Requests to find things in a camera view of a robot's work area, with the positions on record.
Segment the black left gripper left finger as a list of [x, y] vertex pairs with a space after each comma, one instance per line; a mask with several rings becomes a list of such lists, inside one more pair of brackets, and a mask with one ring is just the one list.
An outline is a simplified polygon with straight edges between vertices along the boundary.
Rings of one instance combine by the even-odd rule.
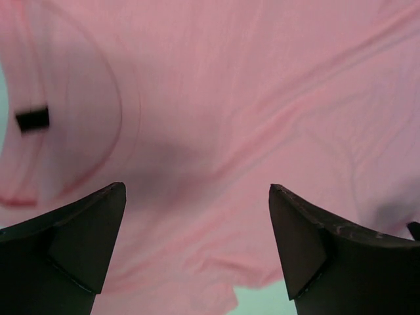
[[1, 313], [90, 314], [101, 294], [126, 205], [115, 182], [1, 229]]

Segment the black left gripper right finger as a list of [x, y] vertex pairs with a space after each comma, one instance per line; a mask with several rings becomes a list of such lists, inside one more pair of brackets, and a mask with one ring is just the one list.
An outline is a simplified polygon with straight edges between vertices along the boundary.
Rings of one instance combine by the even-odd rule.
[[418, 314], [419, 223], [410, 239], [355, 224], [279, 184], [269, 191], [287, 294], [300, 315]]

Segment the pink t-shirt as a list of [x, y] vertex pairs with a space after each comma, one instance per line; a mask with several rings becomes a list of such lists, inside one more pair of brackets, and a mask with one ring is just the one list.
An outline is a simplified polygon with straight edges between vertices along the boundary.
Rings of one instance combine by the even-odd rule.
[[94, 314], [226, 314], [282, 278], [282, 184], [406, 238], [419, 219], [418, 1], [2, 1], [1, 225], [111, 182]]

